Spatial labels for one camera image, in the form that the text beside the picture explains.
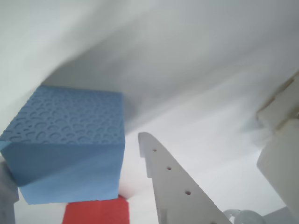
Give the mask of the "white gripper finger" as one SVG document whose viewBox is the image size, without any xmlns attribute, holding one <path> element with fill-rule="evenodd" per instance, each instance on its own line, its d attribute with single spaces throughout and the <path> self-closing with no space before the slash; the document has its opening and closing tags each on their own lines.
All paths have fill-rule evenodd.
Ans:
<svg viewBox="0 0 299 224">
<path fill-rule="evenodd" d="M 299 208 L 299 75 L 288 79 L 257 113 L 273 134 L 257 167 L 290 210 Z"/>
<path fill-rule="evenodd" d="M 138 134 L 140 155 L 152 179 L 160 224 L 228 224 L 214 204 L 171 153 L 150 133 Z"/>
</svg>

